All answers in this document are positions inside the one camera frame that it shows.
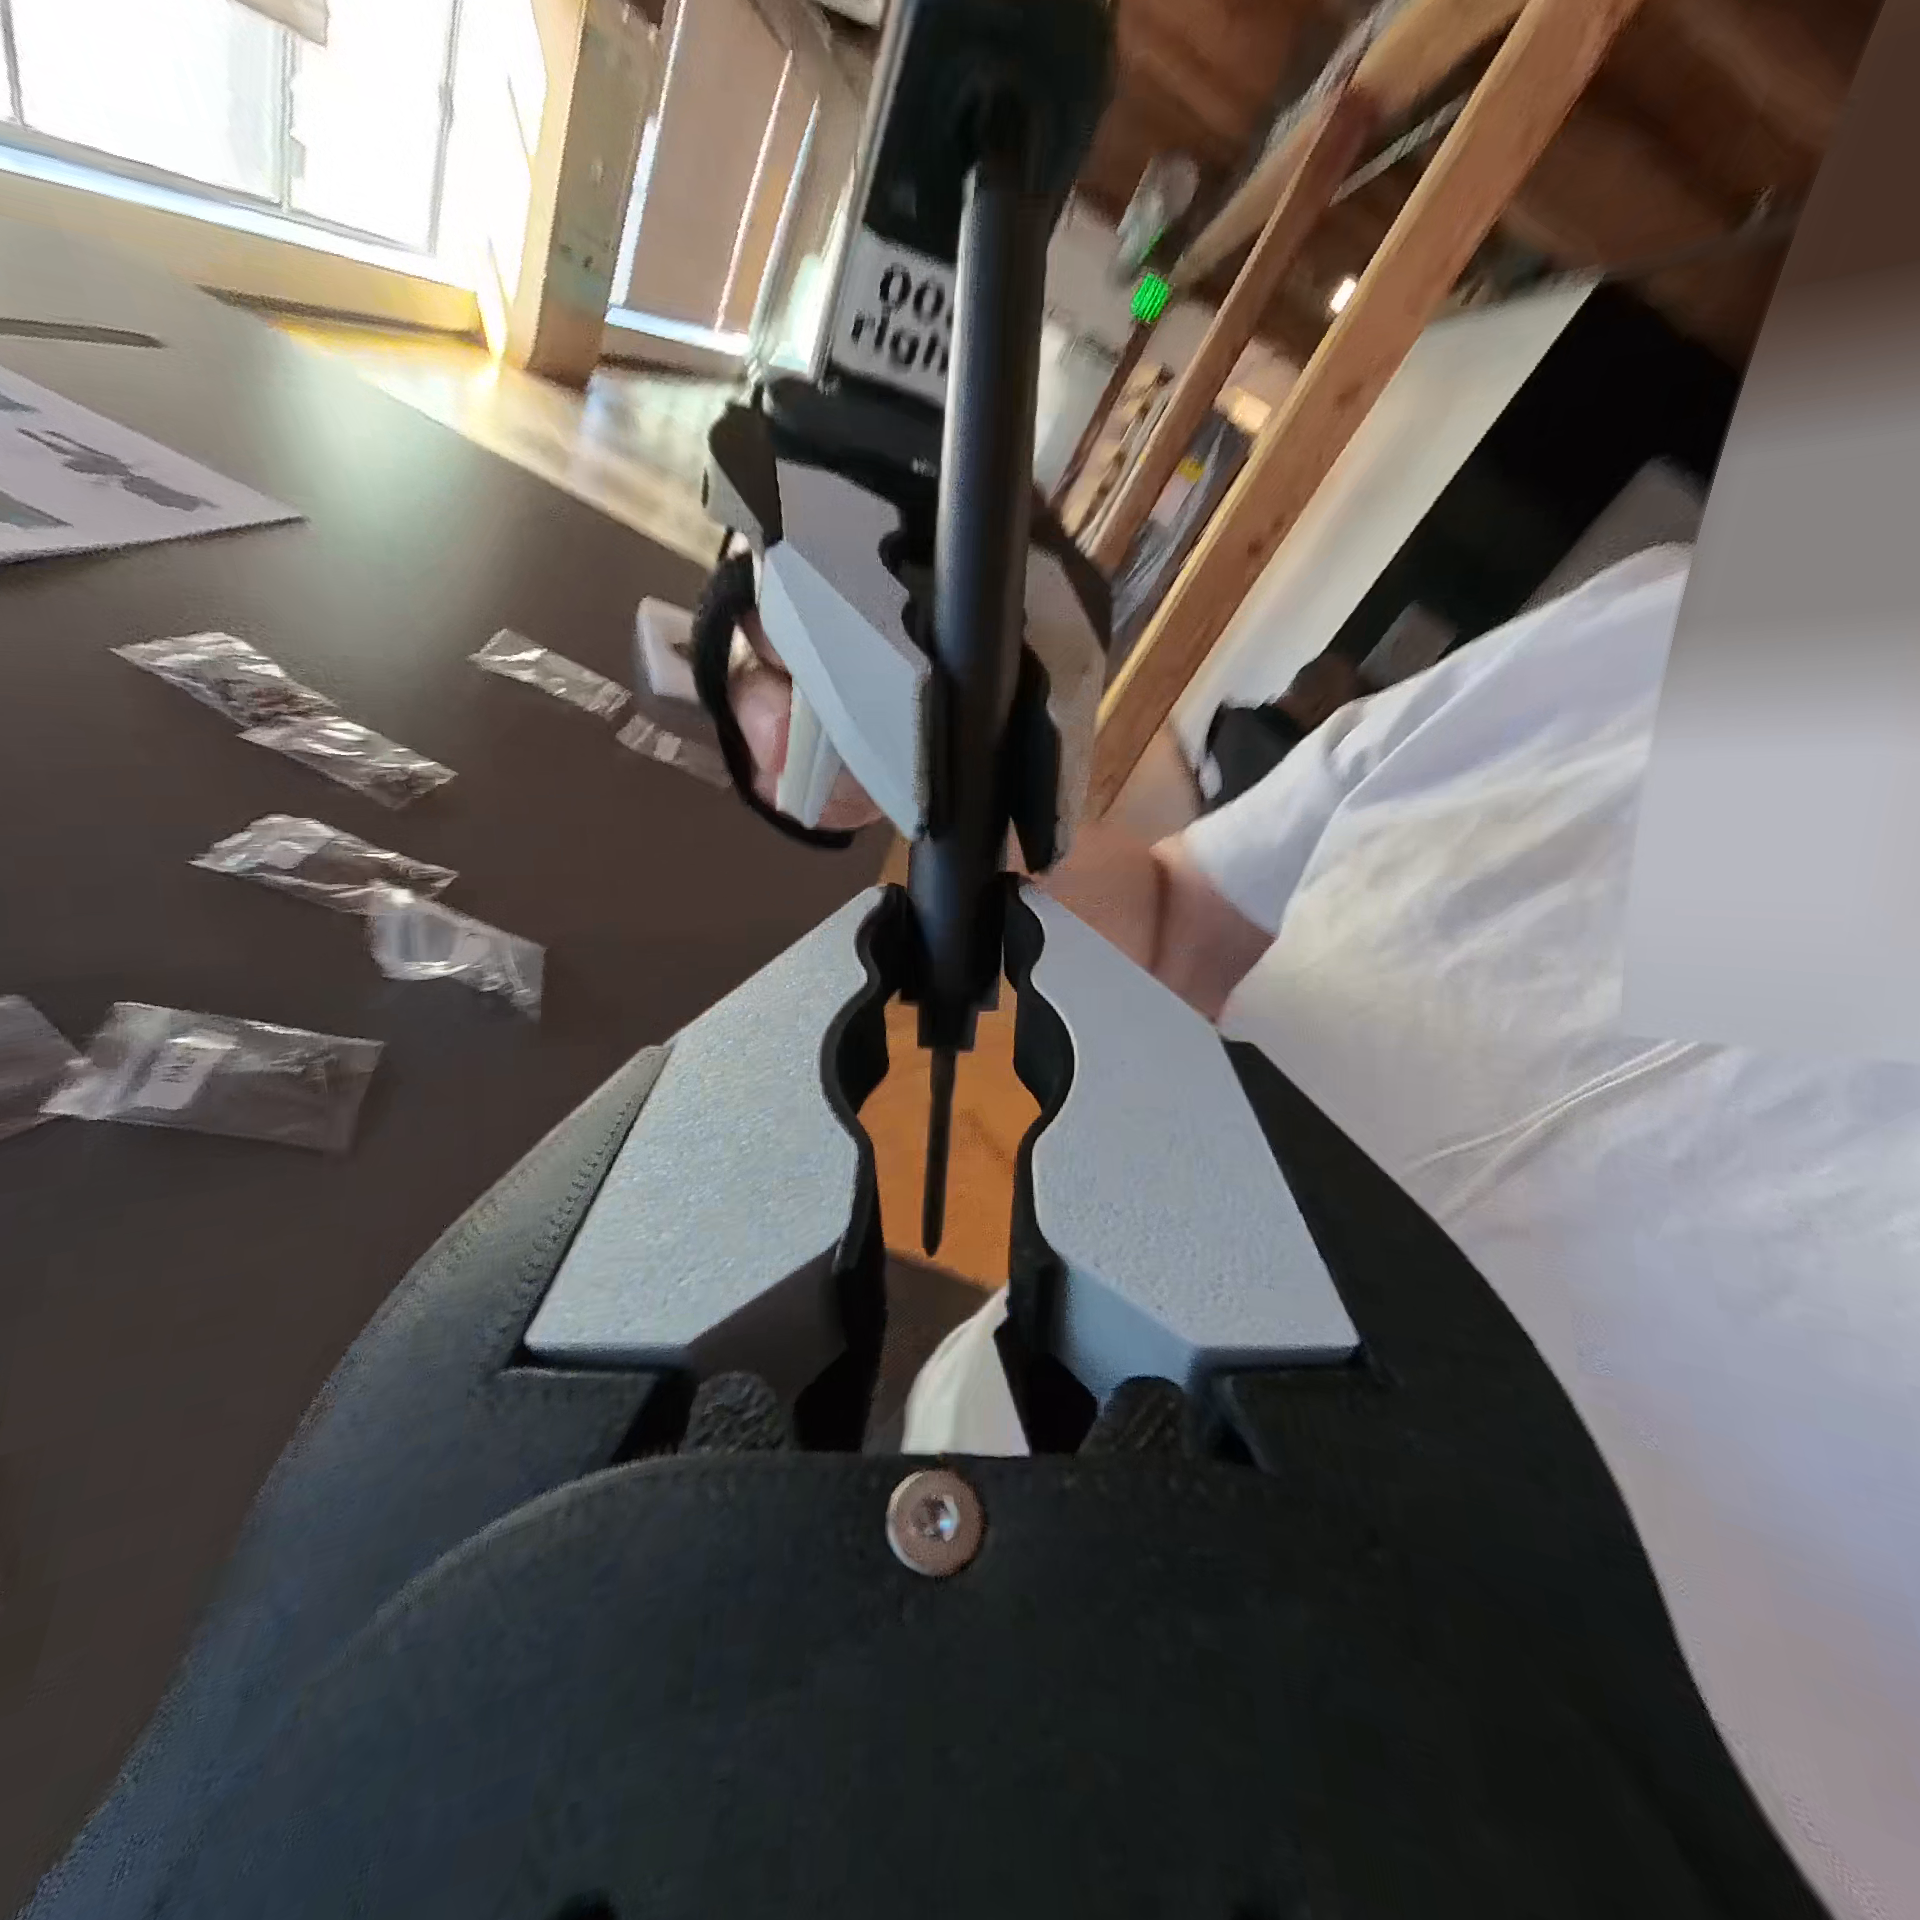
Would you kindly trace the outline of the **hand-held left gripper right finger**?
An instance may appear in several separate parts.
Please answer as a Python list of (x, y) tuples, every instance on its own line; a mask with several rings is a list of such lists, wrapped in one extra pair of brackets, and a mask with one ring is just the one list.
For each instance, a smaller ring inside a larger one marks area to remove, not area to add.
[(1184, 1000), (1053, 896), (1006, 908), (1016, 1153), (1016, 1363), (1091, 1394), (1135, 1379), (1341, 1364), (1359, 1334), (1234, 1071)]

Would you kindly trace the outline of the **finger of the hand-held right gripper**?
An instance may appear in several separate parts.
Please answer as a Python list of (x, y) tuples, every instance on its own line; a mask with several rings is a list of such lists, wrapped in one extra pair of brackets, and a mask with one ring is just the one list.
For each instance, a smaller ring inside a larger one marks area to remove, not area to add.
[(1050, 716), (1050, 672), (1022, 657), (1015, 696), (998, 744), (998, 803), (1007, 859), (1026, 876), (1050, 874), (1071, 840), (1064, 795), (1064, 746)]
[(819, 464), (774, 459), (779, 526), (756, 563), (758, 634), (784, 670), (784, 720), (752, 742), (747, 788), (822, 832), (840, 785), (902, 842), (927, 834), (933, 667), (884, 551), (902, 505)]

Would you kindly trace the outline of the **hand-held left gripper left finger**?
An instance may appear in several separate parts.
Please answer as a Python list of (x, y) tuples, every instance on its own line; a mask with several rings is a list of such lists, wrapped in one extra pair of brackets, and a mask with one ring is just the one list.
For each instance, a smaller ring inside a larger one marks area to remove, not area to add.
[(898, 908), (867, 890), (667, 1044), (524, 1334), (535, 1361), (819, 1379), (852, 1354)]

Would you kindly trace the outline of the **black screwdriver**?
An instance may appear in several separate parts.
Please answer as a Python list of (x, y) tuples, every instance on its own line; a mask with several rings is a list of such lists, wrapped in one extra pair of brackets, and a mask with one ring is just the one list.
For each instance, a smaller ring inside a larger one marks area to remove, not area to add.
[(930, 1056), (920, 1247), (944, 1236), (956, 1059), (1000, 963), (1004, 739), (1023, 649), (1051, 226), (1112, 87), (1112, 9), (901, 4), (877, 230), (956, 267), (930, 574), (934, 788), (907, 863)]

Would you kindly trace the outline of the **person's right forearm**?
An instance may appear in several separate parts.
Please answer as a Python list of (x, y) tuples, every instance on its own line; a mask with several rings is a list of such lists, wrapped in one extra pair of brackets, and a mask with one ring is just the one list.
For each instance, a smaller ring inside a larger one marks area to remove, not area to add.
[(1149, 843), (1111, 824), (1082, 828), (1035, 884), (1211, 1024), (1276, 943), (1174, 838)]

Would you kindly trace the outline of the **black desk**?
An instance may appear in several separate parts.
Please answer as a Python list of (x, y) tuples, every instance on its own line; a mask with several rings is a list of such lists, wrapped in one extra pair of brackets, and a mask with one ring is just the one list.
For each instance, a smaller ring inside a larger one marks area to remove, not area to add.
[[(3, 971), (72, 1042), (117, 1001), (381, 1040), (352, 1150), (47, 1120), (3, 1153), (3, 1899), (112, 1787), (258, 1483), (405, 1272), (637, 1050), (871, 883), (468, 657), (618, 678), (703, 564), (114, 247), (4, 222), (4, 371), (299, 510), (4, 564)], [(250, 641), (445, 764), (387, 810), (112, 647)], [(188, 863), (294, 815), (460, 874), (544, 950), (540, 1019), (396, 984), (356, 919)]]

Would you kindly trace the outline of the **person's right hand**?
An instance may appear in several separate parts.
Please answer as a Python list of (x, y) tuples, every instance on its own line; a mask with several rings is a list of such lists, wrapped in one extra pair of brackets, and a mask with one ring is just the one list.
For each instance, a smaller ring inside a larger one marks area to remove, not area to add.
[[(752, 755), (758, 801), (789, 818), (797, 818), (791, 808), (779, 803), (779, 782), (789, 759), (794, 683), (756, 610), (747, 610), (735, 624), (730, 659), (730, 700), (735, 727)], [(882, 824), (882, 810), (852, 779), (851, 769), (840, 767), (813, 828), (822, 832), (863, 832)]]

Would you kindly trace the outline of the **small white box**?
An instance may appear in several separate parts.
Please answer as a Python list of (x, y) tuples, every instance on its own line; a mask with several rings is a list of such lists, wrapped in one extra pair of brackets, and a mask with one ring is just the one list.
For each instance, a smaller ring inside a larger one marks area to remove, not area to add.
[(693, 667), (693, 612), (658, 596), (642, 596), (634, 618), (636, 694), (682, 710), (699, 710)]

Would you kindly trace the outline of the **sunlit wooden column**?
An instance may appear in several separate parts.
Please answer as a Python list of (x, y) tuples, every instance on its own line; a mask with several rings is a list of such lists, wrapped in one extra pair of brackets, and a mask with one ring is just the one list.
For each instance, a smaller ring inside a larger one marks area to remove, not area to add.
[(499, 356), (584, 391), (604, 360), (639, 140), (664, 78), (658, 2), (535, 2), (531, 62), (515, 78), (524, 207), (499, 256)]

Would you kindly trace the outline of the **person in white shirt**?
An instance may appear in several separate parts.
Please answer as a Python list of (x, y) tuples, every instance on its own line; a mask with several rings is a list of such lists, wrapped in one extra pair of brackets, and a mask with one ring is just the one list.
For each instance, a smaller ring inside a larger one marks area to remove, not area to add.
[(1253, 1042), (1451, 1236), (1622, 1487), (1832, 1916), (1917, 1908), (1917, 1079), (1638, 1040), (1627, 863), (1693, 551), (1333, 711), (1172, 838)]

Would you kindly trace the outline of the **wooden beam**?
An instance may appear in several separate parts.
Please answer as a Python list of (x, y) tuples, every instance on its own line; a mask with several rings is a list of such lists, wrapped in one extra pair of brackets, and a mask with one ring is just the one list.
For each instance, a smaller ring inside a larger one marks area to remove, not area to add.
[(1103, 696), (1091, 816), (1115, 803), (1636, 9), (1635, 2), (1534, 2), (1517, 11), (1356, 295), (1266, 422), (1239, 481)]
[(1109, 577), (1211, 416), (1307, 236), (1333, 207), (1380, 120), (1386, 16), (1367, 16), (1287, 114), (1236, 195), (1250, 242), (1196, 238), (1164, 274), (1170, 306), (1131, 329), (1130, 298), (1149, 254), (1126, 256), (1120, 231), (1070, 210), (1047, 249), (1037, 479), (1051, 512)]

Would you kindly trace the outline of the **printed paper sheet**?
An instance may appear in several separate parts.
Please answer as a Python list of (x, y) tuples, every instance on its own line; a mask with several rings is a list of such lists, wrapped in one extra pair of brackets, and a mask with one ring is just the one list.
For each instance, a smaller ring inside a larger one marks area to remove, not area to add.
[(106, 556), (258, 526), (299, 510), (3, 372), (3, 563)]

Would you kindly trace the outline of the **bright window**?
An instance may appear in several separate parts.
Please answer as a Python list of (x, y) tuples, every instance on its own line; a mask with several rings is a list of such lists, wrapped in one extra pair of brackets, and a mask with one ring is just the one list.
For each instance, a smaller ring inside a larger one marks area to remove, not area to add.
[(4, 2), (4, 156), (432, 256), (462, 8)]

